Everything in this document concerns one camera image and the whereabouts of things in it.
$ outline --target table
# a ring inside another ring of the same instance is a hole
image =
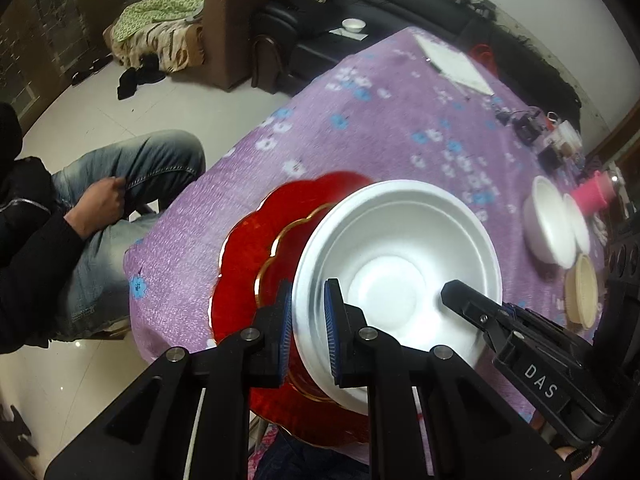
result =
[[[405,29],[317,78],[189,186],[127,252],[131,325],[143,358],[151,361],[175,345],[191,352],[212,346],[210,296],[228,232],[281,184],[339,170],[373,180],[423,180],[462,199],[494,243],[504,301],[567,325],[564,272],[534,259],[520,220],[542,170],[492,109],[526,106],[479,65],[495,96],[453,86],[425,62],[414,34],[433,39]],[[561,191],[575,186],[566,168],[554,180]],[[603,250],[591,238],[591,257],[601,269]],[[590,340],[593,332],[579,333]],[[485,352],[477,370],[530,418],[531,405],[490,357]]]

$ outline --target white paper sheet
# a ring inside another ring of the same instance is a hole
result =
[[[425,55],[436,70],[452,82],[460,83],[482,94],[494,95],[494,91],[484,80],[478,69],[462,52],[454,52],[444,45],[414,34]]]
[[[368,36],[368,34],[356,34],[355,32],[349,32],[346,28],[334,28],[334,30],[330,30],[329,33],[335,34],[336,36],[351,38],[356,41],[362,41]]]

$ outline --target red plate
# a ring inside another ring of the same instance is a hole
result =
[[[293,280],[302,250],[330,205],[369,184],[368,178],[346,171],[290,182],[236,224],[223,245],[213,292],[211,322],[216,341],[251,325],[258,302],[273,303],[278,283]],[[315,446],[369,440],[367,417],[325,396],[304,369],[293,341],[283,387],[254,388],[250,405],[257,415]]]

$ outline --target black sweater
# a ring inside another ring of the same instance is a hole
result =
[[[0,353],[52,323],[58,294],[84,242],[55,211],[51,176],[38,158],[14,161],[22,131],[0,104]]]

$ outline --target black leather sofa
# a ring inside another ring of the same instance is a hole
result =
[[[367,23],[369,37],[329,34],[345,18]],[[342,59],[411,25],[463,52],[487,44],[498,77],[527,105],[555,111],[580,129],[581,102],[558,70],[516,37],[455,0],[271,0],[252,17],[253,85],[295,94]]]

